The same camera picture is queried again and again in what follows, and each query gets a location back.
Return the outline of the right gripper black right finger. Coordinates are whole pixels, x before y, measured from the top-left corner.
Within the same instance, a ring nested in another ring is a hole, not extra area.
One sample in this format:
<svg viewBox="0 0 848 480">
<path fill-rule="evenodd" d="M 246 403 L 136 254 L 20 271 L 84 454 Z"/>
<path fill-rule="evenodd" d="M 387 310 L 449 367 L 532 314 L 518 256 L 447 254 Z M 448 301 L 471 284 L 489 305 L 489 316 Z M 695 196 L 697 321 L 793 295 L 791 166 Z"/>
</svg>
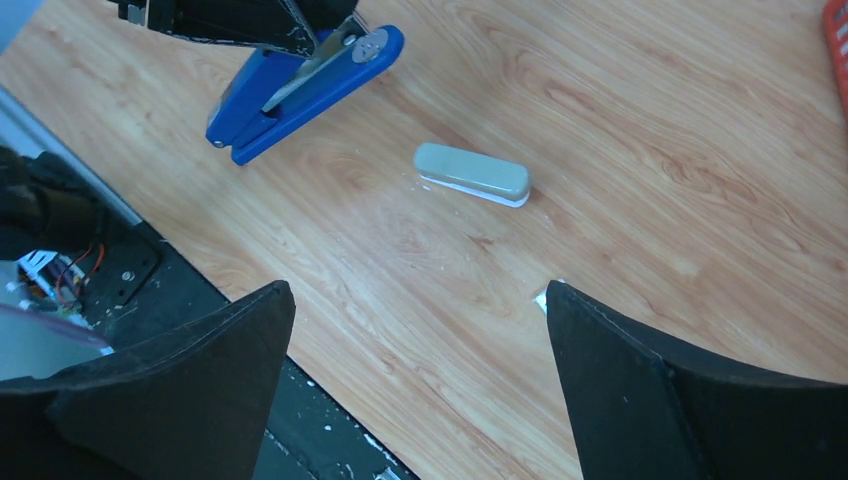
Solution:
<svg viewBox="0 0 848 480">
<path fill-rule="evenodd" d="M 847 388 L 746 364 L 571 285 L 547 327 L 587 479 L 843 479 Z"/>
</svg>

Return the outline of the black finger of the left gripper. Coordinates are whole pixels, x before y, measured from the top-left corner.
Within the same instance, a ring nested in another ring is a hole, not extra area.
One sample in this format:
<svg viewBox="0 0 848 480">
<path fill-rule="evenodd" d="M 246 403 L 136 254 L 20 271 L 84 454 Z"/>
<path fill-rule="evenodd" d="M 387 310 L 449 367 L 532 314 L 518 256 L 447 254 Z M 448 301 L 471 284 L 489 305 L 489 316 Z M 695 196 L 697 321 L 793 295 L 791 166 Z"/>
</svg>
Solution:
<svg viewBox="0 0 848 480">
<path fill-rule="evenodd" d="M 318 39 L 293 1 L 118 1 L 118 17 L 195 43 L 253 47 L 299 57 Z"/>
<path fill-rule="evenodd" d="M 298 0 L 298 7 L 313 30 L 335 30 L 356 10 L 358 0 Z"/>
</svg>

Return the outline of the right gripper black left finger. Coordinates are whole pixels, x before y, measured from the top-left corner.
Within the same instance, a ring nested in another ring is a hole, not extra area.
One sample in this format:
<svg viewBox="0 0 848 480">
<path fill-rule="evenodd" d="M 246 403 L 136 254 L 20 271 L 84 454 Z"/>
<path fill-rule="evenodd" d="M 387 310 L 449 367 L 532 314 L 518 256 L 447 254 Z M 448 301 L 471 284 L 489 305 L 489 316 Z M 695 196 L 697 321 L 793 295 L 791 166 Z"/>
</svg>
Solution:
<svg viewBox="0 0 848 480">
<path fill-rule="evenodd" d="M 292 334 L 277 280 L 42 379 L 1 384 L 5 479 L 249 479 Z"/>
</svg>

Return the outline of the grey white stapler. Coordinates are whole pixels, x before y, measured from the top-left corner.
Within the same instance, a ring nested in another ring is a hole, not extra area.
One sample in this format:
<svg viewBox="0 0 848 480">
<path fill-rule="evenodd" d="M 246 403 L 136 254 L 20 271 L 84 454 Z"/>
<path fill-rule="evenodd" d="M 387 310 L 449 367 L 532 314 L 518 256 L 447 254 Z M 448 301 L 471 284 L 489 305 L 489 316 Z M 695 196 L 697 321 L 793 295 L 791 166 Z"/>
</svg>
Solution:
<svg viewBox="0 0 848 480">
<path fill-rule="evenodd" d="M 511 208 L 523 206 L 531 194 L 525 166 L 489 155 L 423 143 L 413 164 L 424 180 Z"/>
</svg>

